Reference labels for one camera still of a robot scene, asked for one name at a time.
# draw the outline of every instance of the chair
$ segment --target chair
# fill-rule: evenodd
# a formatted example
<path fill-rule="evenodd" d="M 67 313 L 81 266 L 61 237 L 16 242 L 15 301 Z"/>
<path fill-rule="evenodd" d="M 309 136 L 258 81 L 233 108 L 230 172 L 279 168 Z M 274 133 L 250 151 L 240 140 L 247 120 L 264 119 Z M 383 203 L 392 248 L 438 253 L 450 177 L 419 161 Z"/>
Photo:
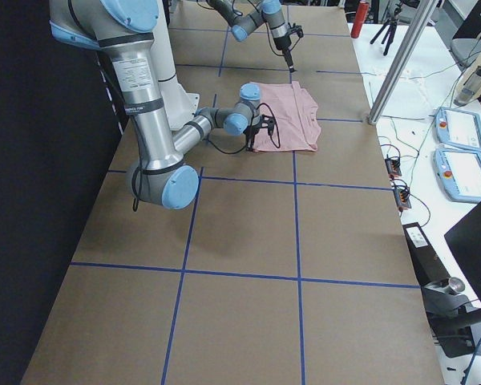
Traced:
<path fill-rule="evenodd" d="M 451 41 L 451 53 L 461 67 L 469 67 L 481 52 L 481 0 L 471 10 Z"/>

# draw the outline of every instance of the white table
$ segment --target white table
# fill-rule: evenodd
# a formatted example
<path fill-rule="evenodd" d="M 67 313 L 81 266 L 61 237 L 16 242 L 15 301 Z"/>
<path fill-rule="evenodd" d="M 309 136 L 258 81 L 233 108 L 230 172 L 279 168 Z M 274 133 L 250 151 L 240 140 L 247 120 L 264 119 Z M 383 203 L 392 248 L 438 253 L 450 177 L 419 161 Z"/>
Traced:
<path fill-rule="evenodd" d="M 380 35 L 374 45 L 370 45 L 370 40 L 380 27 L 380 25 L 366 24 L 362 28 L 360 37 L 353 40 L 360 70 L 364 77 L 367 97 L 370 102 L 377 95 L 377 89 L 375 88 L 384 79 L 384 74 L 388 72 L 407 29 L 407 26 L 398 26 L 394 43 L 390 48 L 389 54 L 385 57 L 382 54 L 384 46 L 381 44 L 384 34 Z M 426 75 L 444 69 L 446 70 L 441 73 L 423 78 Z M 460 70 L 455 65 L 455 61 L 447 51 L 442 39 L 433 27 L 427 27 L 410 61 L 406 65 L 394 97 L 390 98 L 389 106 L 383 113 L 383 115 L 386 113 L 393 115 L 397 112 L 400 116 L 413 117 L 416 120 L 382 117 L 377 124 L 377 129 L 381 144 L 388 144 L 390 140 L 394 146 L 399 148 L 402 156 L 416 156 L 417 152 L 399 142 L 396 139 L 396 132 L 401 141 L 415 148 L 419 148 L 426 137 L 415 165 L 411 192 L 422 199 L 431 210 L 431 219 L 423 228 L 430 243 L 435 248 L 450 275 L 462 278 L 467 284 L 467 280 L 452 256 L 443 235 L 475 205 L 455 203 L 447 199 L 433 168 L 432 153 L 439 146 L 439 143 L 435 139 L 433 129 L 430 129 L 435 109 L 441 105 L 449 107 L 451 97 L 447 98 L 447 96 L 459 75 Z M 481 105 L 477 101 L 461 109 L 476 112 L 481 117 Z M 389 147 L 383 147 L 383 154 L 385 155 L 388 150 Z M 396 155 L 396 153 L 395 150 L 390 150 L 391 156 Z M 411 181 L 413 164 L 414 159 L 411 157 L 402 159 L 402 178 L 408 184 Z M 419 224 L 425 223 L 427 210 L 413 197 L 411 198 L 411 204 L 412 209 L 405 211 L 402 215 L 402 223 L 406 224 L 415 221 Z M 474 291 L 468 284 L 465 295 L 468 296 L 469 300 L 476 298 Z M 475 306 L 481 306 L 479 302 L 473 303 Z M 466 355 L 456 359 L 449 359 L 440 347 L 438 347 L 437 352 L 446 384 L 459 383 L 463 377 L 463 370 L 467 367 L 471 356 Z M 447 367 L 453 367 L 456 371 L 448 371 Z M 476 358 L 472 367 L 467 385 L 471 384 L 481 384 L 481 356 Z"/>

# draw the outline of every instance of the black monitor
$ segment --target black monitor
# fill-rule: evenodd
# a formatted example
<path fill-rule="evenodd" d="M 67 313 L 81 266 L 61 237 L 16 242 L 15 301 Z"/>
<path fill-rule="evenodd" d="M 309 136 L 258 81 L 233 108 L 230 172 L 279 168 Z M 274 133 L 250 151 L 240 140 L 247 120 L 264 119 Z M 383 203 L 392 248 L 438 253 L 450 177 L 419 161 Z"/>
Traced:
<path fill-rule="evenodd" d="M 445 239 L 481 301 L 481 202 L 445 234 Z"/>

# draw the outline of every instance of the tripod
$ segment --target tripod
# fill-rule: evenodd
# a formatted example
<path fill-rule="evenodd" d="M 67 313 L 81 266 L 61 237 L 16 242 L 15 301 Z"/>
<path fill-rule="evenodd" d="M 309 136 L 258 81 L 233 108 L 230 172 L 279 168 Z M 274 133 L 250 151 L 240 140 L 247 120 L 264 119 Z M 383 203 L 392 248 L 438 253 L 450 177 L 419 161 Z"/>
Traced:
<path fill-rule="evenodd" d="M 385 44 L 385 50 L 383 51 L 383 56 L 386 56 L 388 54 L 388 50 L 390 48 L 390 44 L 394 41 L 394 36 L 395 36 L 395 30 L 398 27 L 398 22 L 399 22 L 399 14 L 402 11 L 402 4 L 404 1 L 400 1 L 399 4 L 397 5 L 397 8 L 394 10 L 394 14 L 392 14 L 385 22 L 383 23 L 382 27 L 378 31 L 378 33 L 370 40 L 370 43 L 373 44 L 378 36 L 385 30 L 385 28 L 388 28 L 388 31 L 385 33 L 385 37 L 382 40 L 382 44 Z"/>

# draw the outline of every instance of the pink t-shirt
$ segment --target pink t-shirt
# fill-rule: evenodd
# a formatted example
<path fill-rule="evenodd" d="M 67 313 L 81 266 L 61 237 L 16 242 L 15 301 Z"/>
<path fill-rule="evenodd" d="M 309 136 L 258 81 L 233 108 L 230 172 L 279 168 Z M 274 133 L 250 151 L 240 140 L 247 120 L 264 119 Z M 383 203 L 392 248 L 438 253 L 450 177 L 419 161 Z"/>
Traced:
<path fill-rule="evenodd" d="M 276 116 L 280 128 L 281 148 L 276 148 L 266 130 L 255 136 L 255 151 L 317 151 L 317 139 L 321 126 L 317 122 L 318 105 L 299 82 L 292 84 L 257 83 L 261 90 L 261 102 L 267 103 Z M 271 116 L 266 106 L 261 114 Z M 273 140 L 277 143 L 276 128 Z"/>

